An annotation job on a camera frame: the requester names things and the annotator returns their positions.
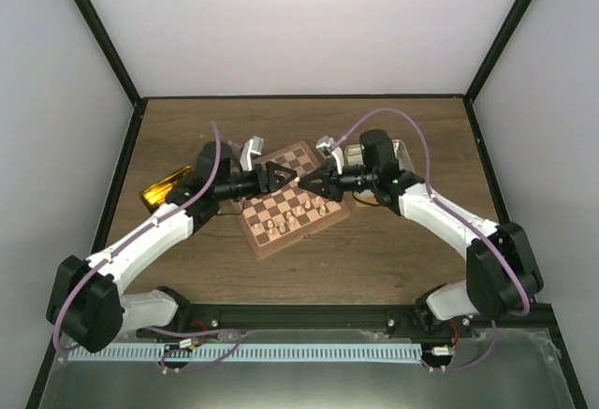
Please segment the light wooden chess piece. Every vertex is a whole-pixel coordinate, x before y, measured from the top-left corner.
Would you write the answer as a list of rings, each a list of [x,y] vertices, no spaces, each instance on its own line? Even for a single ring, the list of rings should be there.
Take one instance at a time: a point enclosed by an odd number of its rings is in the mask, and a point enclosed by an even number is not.
[[[297,225],[297,219],[292,211],[289,211],[285,214],[286,223],[290,229]]]

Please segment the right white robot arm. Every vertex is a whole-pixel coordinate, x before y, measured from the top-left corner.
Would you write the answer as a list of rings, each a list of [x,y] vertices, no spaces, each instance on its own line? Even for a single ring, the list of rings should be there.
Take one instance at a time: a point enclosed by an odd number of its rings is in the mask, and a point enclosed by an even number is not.
[[[331,137],[321,138],[316,148],[326,162],[299,179],[301,189],[334,201],[369,190],[380,206],[428,229],[465,260],[463,281],[440,285],[416,301],[416,325],[422,334],[438,336],[459,316],[498,320],[529,312],[544,281],[522,226],[478,217],[436,194],[405,166],[400,148],[384,130],[360,135],[357,165],[344,163],[342,149]]]

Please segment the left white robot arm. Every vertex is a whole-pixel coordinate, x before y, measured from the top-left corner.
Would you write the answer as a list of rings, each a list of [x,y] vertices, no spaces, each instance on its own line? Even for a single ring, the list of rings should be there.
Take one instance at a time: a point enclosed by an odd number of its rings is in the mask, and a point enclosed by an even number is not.
[[[149,187],[155,210],[146,221],[85,259],[63,260],[46,312],[54,348],[65,351],[60,338],[66,335],[94,353],[124,332],[153,327],[182,337],[191,327],[192,316],[182,308],[186,299],[166,288],[134,295],[125,290],[158,257],[216,216],[221,202],[266,196],[297,178],[295,170],[272,161],[252,164],[259,152],[248,142],[238,159],[222,141],[205,144],[193,166]]]

